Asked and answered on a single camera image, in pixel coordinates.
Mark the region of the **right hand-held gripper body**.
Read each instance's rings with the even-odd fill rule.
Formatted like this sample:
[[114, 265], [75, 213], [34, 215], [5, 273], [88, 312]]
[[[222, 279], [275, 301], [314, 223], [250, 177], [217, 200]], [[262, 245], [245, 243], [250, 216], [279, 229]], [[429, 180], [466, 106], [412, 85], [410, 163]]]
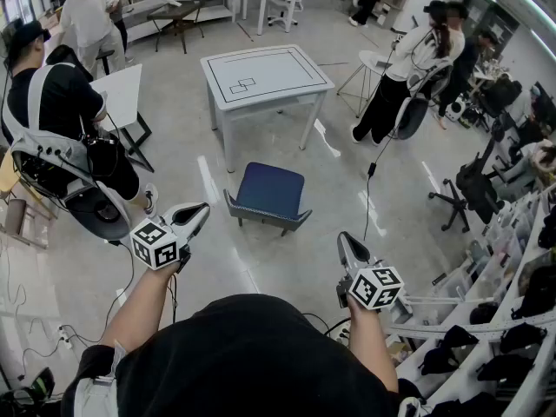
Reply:
[[361, 268], [346, 268], [336, 286], [340, 308], [348, 307], [348, 298], [366, 310], [390, 309], [404, 288], [404, 281], [394, 266], [384, 260], [364, 263]]

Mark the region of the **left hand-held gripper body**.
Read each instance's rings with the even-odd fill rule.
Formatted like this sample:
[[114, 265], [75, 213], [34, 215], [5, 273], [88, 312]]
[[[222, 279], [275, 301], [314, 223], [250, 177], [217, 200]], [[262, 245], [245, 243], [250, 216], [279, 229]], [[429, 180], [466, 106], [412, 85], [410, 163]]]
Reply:
[[156, 223], [146, 218], [129, 234], [136, 259], [157, 271], [177, 263], [180, 272], [191, 257], [191, 231], [177, 223]]

